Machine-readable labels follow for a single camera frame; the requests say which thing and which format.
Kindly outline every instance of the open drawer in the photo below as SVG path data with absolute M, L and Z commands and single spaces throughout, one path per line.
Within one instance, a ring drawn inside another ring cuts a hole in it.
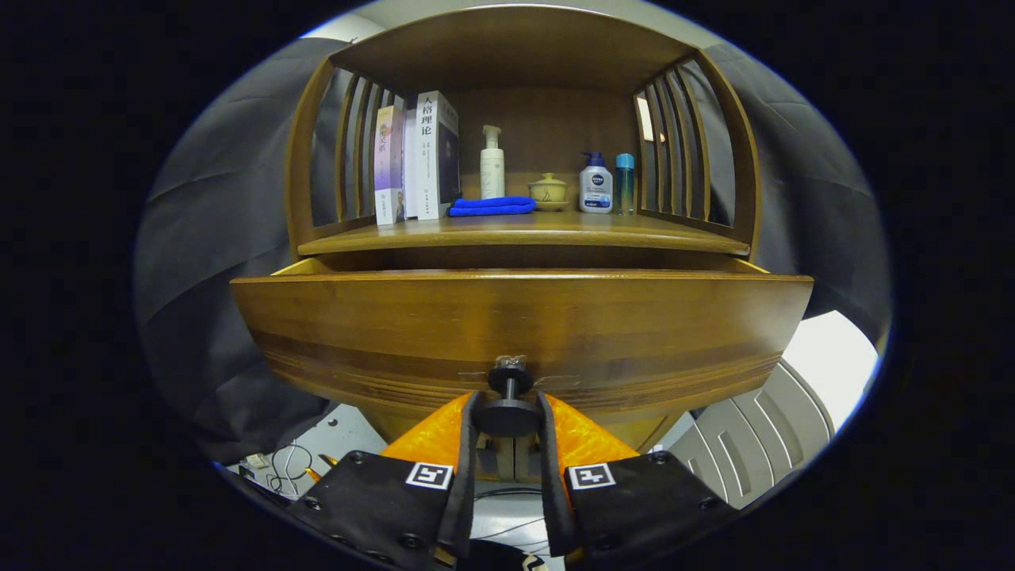
M 684 411 L 761 386 L 812 287 L 723 254 L 497 247 L 328 254 L 232 293 L 279 377 L 388 441 L 521 355 L 537 388 L 645 450 Z

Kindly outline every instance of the wooden cabinet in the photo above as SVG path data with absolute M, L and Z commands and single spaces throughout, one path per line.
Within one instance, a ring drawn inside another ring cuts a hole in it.
M 685 65 L 703 71 L 729 127 L 730 225 L 709 217 L 707 145 Z M 352 79 L 330 89 L 339 71 Z M 428 89 L 445 92 L 461 118 L 466 198 L 479 197 L 479 126 L 496 122 L 507 194 L 556 171 L 573 196 L 579 151 L 631 152 L 640 164 L 635 215 L 571 208 L 375 225 L 363 144 L 374 114 Z M 313 133 L 329 93 L 342 97 L 328 189 L 335 212 L 315 225 Z M 278 207 L 298 261 L 233 280 L 236 305 L 280 378 L 358 407 L 389 441 L 462 392 L 483 390 L 498 356 L 521 355 L 537 388 L 647 450 L 683 412 L 757 389 L 811 292 L 807 276 L 750 263 L 756 150 L 718 68 L 693 46 L 603 14 L 491 6 L 350 45 L 311 78 L 286 171 Z

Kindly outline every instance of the blue cap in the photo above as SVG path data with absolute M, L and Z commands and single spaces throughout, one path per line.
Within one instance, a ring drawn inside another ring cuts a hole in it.
M 624 152 L 623 154 L 617 155 L 617 168 L 633 168 L 633 167 L 634 167 L 633 154 L 627 154 L 626 152 Z
M 583 152 L 582 154 L 589 155 L 589 160 L 585 163 L 586 166 L 606 166 L 606 161 L 603 160 L 603 153 Z

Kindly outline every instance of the white pump bottle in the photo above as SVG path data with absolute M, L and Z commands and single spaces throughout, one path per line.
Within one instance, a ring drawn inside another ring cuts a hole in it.
M 500 128 L 483 125 L 486 148 L 479 151 L 479 197 L 499 198 L 504 195 L 504 151 L 497 148 Z

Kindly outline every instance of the black knob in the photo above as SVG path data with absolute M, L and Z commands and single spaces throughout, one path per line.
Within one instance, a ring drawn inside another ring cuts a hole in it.
M 500 394 L 500 399 L 476 407 L 472 421 L 479 430 L 490 436 L 518 438 L 539 429 L 543 411 L 519 399 L 535 384 L 525 367 L 519 364 L 494 367 L 487 375 L 486 383 Z

